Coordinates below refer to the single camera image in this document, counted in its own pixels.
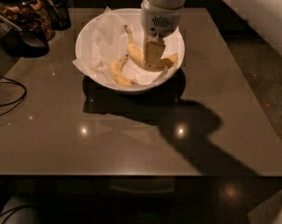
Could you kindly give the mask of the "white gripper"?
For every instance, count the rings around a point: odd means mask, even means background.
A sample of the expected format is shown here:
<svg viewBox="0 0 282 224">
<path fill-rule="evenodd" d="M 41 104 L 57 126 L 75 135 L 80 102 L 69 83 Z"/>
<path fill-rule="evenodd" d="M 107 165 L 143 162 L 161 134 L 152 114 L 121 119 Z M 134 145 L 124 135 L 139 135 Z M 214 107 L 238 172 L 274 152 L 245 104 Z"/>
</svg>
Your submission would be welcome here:
<svg viewBox="0 0 282 224">
<path fill-rule="evenodd" d="M 178 0 L 143 0 L 141 25 L 145 33 L 144 66 L 159 67 L 164 53 L 164 39 L 177 28 L 182 14 Z"/>
</svg>

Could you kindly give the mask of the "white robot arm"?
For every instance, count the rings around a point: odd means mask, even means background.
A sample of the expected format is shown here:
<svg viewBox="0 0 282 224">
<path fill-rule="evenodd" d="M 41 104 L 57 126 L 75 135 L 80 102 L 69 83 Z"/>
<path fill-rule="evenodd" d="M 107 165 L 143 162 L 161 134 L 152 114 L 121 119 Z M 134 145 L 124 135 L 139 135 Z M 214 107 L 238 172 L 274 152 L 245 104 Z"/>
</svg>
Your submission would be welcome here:
<svg viewBox="0 0 282 224">
<path fill-rule="evenodd" d="M 282 0 L 222 0 L 282 56 Z M 147 35 L 167 37 L 178 26 L 186 0 L 143 0 L 141 24 Z"/>
</svg>

